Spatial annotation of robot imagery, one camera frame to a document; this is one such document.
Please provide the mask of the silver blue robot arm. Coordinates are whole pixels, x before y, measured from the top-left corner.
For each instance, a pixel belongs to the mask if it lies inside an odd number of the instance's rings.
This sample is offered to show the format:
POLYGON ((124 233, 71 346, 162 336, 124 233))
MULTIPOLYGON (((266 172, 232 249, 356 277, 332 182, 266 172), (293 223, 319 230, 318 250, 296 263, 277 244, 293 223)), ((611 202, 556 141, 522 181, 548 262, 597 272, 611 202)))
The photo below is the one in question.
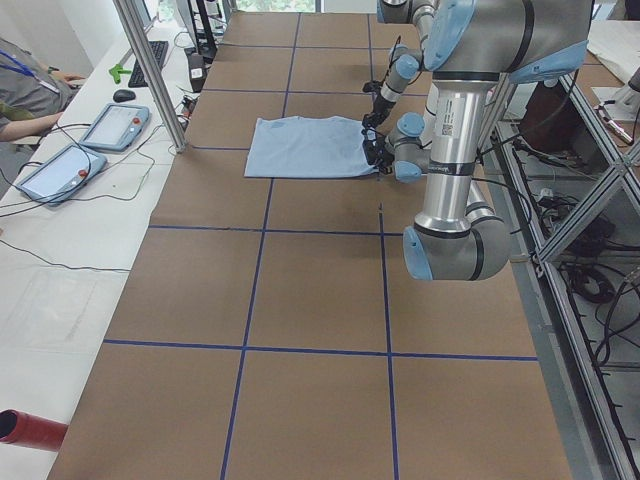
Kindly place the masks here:
POLYGON ((374 95, 372 110, 363 116, 365 130, 374 130, 389 117, 394 106, 421 72, 426 70, 424 57, 439 1, 378 1, 377 18, 385 24, 411 24, 418 33, 419 49, 410 49, 397 40, 388 55, 382 80, 363 85, 364 93, 374 95))
POLYGON ((419 280, 484 280, 509 257, 509 232, 473 180, 488 98, 513 85, 559 78, 585 58, 589 1, 382 1, 384 23, 411 24, 416 50, 389 56, 386 78, 363 119, 373 130, 389 116, 410 81, 432 75, 435 104, 427 115, 403 115, 388 135, 365 139, 370 164, 403 181, 424 179, 422 209, 403 233, 410 275, 419 280))

